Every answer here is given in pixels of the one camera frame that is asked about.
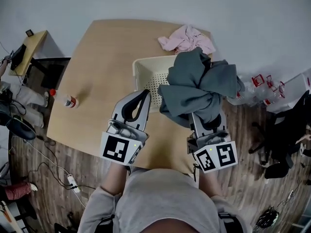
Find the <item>gray cloth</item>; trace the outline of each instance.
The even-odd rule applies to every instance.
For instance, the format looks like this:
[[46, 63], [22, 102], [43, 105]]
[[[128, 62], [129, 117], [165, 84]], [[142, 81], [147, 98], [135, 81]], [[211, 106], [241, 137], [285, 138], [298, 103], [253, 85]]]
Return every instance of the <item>gray cloth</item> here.
[[115, 215], [113, 233], [139, 233], [166, 218], [186, 222], [200, 233], [225, 233], [218, 213], [236, 216], [243, 232], [251, 232], [250, 225], [228, 202], [219, 196], [209, 198], [196, 188], [191, 177], [170, 169], [137, 170], [126, 181], [122, 196], [112, 196], [101, 188], [95, 190], [78, 233], [94, 233], [101, 219], [111, 215]]
[[226, 60], [211, 63], [201, 48], [178, 54], [167, 81], [170, 85], [161, 84], [158, 89], [160, 113], [186, 128], [189, 113], [211, 122], [220, 112], [223, 96], [235, 98], [244, 90], [235, 65]]

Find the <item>power strip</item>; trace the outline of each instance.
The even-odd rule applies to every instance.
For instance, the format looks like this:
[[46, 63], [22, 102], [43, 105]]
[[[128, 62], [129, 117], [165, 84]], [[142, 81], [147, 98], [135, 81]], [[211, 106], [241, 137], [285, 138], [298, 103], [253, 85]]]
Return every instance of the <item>power strip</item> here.
[[67, 178], [68, 178], [68, 181], [69, 181], [69, 184], [71, 185], [71, 187], [75, 187], [75, 186], [76, 186], [76, 188], [73, 189], [73, 191], [74, 191], [75, 193], [81, 192], [81, 190], [80, 190], [80, 188], [78, 187], [78, 184], [77, 184], [77, 182], [74, 180], [73, 176], [72, 176], [71, 174], [69, 174], [69, 175], [67, 176]]

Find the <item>wooden floor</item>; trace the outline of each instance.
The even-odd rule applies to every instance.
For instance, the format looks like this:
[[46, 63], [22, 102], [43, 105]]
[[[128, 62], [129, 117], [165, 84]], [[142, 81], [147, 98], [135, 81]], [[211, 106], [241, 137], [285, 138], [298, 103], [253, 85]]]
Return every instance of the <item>wooden floor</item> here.
[[[43, 93], [44, 89], [40, 87], [42, 75], [36, 69], [31, 71], [28, 86], [37, 92]], [[47, 109], [40, 108], [46, 118], [44, 129], [36, 128], [37, 134], [46, 138], [48, 119], [52, 109], [52, 102]], [[248, 108], [246, 106], [232, 106], [224, 102], [224, 111], [227, 115], [227, 123], [231, 138], [236, 141], [238, 149], [239, 164], [232, 168], [219, 171], [218, 177], [222, 184], [226, 199], [234, 204], [246, 220], [254, 226], [259, 215], [268, 209], [276, 207], [281, 201], [287, 198], [291, 190], [297, 188], [295, 199], [284, 209], [280, 216], [279, 223], [265, 232], [290, 232], [290, 225], [296, 222], [302, 214], [310, 195], [310, 187], [304, 183], [308, 178], [310, 166], [302, 168], [300, 162], [310, 164], [311, 160], [307, 157], [301, 157], [299, 154], [293, 156], [294, 167], [283, 179], [265, 180], [264, 168], [257, 164], [257, 154], [249, 155], [248, 150], [258, 141], [259, 133], [251, 127], [253, 121], [264, 125], [266, 121], [266, 112], [260, 108]], [[38, 139], [31, 143], [55, 161], [54, 156], [44, 147], [44, 143]], [[12, 145], [16, 149], [16, 154], [12, 158], [13, 174], [17, 177], [26, 176], [30, 170], [36, 170], [41, 162], [49, 164], [56, 175], [56, 168], [44, 159], [36, 150], [22, 140], [14, 137]], [[71, 173], [79, 185], [88, 185], [96, 187], [103, 180], [108, 168], [108, 162], [103, 159], [82, 153], [80, 151], [68, 148], [60, 143], [50, 147], [56, 154], [58, 165], [64, 167]], [[59, 170], [60, 179], [66, 183], [67, 178], [64, 172]], [[34, 182], [39, 191], [32, 193], [31, 202], [37, 211], [40, 223], [44, 231], [52, 233], [54, 223], [63, 226], [69, 226], [67, 213], [74, 214], [74, 219], [79, 222], [83, 206], [75, 196], [73, 191], [67, 191], [61, 187], [53, 178], [50, 171], [42, 165], [38, 172], [32, 172], [29, 181]], [[82, 187], [79, 195], [82, 203], [85, 205], [93, 190]]]

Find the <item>desk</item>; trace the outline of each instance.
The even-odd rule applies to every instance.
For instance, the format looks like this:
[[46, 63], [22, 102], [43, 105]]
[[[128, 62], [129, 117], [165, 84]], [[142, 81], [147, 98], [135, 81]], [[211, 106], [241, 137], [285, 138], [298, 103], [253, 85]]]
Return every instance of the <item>desk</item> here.
[[41, 83], [41, 86], [46, 88], [55, 88], [55, 85], [61, 75], [63, 68], [61, 66], [52, 66], [52, 68], [45, 68], [36, 59], [33, 58], [34, 54], [37, 52], [40, 45], [45, 40], [48, 31], [41, 31], [35, 33], [33, 36], [26, 37], [23, 44], [26, 46], [24, 57], [22, 62], [15, 68], [15, 70], [10, 70], [9, 75], [11, 76], [24, 76], [27, 73], [30, 63], [38, 68], [41, 72], [45, 74], [45, 77]]
[[[116, 103], [134, 91], [132, 63], [139, 58], [173, 55], [157, 38], [170, 36], [181, 25], [149, 20], [92, 22], [66, 68], [59, 90], [77, 97], [77, 109], [53, 105], [47, 136], [71, 148], [98, 156], [102, 132]], [[150, 113], [150, 135], [134, 165], [144, 168], [193, 170], [187, 155], [190, 129], [160, 113]]]

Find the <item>person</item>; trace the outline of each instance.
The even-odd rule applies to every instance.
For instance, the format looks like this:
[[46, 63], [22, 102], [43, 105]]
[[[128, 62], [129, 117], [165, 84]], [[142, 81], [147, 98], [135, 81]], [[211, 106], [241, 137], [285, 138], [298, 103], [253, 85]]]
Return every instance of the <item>person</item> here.
[[10, 84], [2, 81], [1, 77], [10, 62], [10, 56], [5, 56], [0, 61], [0, 94], [6, 89], [9, 89], [12, 92], [12, 99], [15, 100], [13, 101], [14, 106], [10, 106], [11, 112], [13, 114], [19, 114], [30, 124], [43, 128], [43, 114], [30, 107], [29, 104], [33, 103], [46, 108], [49, 102], [49, 93], [45, 92], [44, 95], [41, 95], [23, 85]]
[[199, 187], [172, 169], [111, 163], [86, 205], [78, 233], [245, 233], [251, 227], [224, 200], [215, 172], [200, 171]]
[[21, 182], [14, 185], [0, 186], [0, 201], [9, 202], [18, 200], [31, 193], [31, 191], [37, 190], [37, 186], [30, 182]]

